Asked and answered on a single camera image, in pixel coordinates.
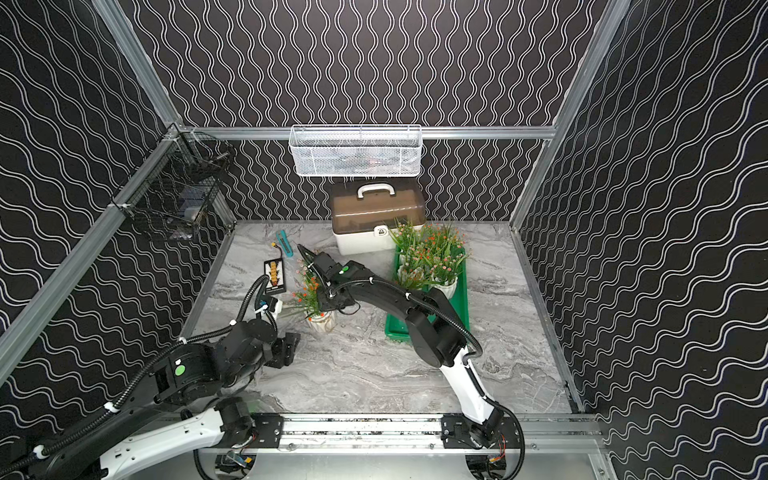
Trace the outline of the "red flower pot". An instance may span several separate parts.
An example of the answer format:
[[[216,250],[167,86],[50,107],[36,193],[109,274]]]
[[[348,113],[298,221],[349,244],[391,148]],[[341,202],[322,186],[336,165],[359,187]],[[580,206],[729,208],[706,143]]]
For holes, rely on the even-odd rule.
[[[320,281],[305,265],[301,265],[296,273],[298,275],[297,286],[292,293],[294,302],[313,330],[319,333],[331,333],[336,325],[335,316],[332,312],[321,309]]]

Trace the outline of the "green plant pot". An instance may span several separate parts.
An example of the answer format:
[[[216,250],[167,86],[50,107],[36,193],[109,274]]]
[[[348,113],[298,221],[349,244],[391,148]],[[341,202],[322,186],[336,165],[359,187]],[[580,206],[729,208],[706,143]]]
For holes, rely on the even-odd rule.
[[[426,270],[417,259],[407,255],[399,256],[399,266],[395,271],[395,281],[408,290],[423,290],[427,285]]]

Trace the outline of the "pink flower pot front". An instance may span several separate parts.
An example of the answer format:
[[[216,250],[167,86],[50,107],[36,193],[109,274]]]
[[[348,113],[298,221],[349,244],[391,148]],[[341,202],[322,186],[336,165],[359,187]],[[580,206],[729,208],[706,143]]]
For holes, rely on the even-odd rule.
[[[422,225],[416,225],[410,220],[396,222],[390,230],[390,238],[400,255],[408,254],[421,243],[421,229]]]

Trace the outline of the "green grass pot back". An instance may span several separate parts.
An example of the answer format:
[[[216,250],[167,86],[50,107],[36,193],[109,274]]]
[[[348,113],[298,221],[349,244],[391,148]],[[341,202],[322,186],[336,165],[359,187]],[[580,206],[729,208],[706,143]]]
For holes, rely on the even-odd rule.
[[[459,277],[465,272],[468,254],[459,249],[446,257],[437,258],[430,267],[430,284],[451,299],[458,289]]]

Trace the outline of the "orange flower pot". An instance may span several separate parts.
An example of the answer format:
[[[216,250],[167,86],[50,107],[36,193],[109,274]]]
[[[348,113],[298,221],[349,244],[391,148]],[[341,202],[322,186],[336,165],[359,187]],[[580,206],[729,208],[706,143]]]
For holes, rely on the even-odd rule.
[[[421,229],[424,259],[430,265],[456,267],[467,258],[464,238],[452,225],[427,224]]]

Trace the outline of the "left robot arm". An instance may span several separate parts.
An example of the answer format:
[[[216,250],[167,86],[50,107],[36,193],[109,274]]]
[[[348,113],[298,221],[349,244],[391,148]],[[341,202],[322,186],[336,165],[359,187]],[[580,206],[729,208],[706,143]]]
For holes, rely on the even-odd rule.
[[[259,276],[234,320],[180,337],[148,360],[125,389],[62,434],[27,444],[4,479],[122,479],[184,451],[242,448],[256,438],[236,384],[291,362],[296,335],[279,335],[279,300]]]

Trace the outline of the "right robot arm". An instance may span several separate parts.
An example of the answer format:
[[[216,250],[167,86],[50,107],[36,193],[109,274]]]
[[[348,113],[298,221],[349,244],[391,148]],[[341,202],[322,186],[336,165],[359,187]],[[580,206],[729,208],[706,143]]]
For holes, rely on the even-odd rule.
[[[496,401],[483,385],[472,360],[483,353],[479,341],[465,328],[445,294],[409,290],[382,278],[365,265],[342,265],[325,252],[297,246],[308,270],[319,282],[318,302],[324,311],[342,311],[357,304],[372,305],[403,321],[417,356],[441,371],[459,400],[471,448],[523,449],[518,418]]]

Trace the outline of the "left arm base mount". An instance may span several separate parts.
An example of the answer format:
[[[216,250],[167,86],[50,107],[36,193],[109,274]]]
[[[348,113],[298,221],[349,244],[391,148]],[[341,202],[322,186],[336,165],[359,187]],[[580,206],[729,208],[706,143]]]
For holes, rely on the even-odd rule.
[[[277,448],[285,418],[279,414],[252,414],[249,421],[224,425],[224,436],[215,447],[229,450]]]

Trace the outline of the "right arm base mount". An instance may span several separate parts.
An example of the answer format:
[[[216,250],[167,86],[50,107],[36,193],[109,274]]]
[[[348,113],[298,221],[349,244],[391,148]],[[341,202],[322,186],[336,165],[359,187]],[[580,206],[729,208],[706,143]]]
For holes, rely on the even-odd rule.
[[[446,449],[517,449],[521,437],[515,422],[509,416],[494,413],[484,423],[469,420],[464,415],[444,415],[440,421],[440,434]]]

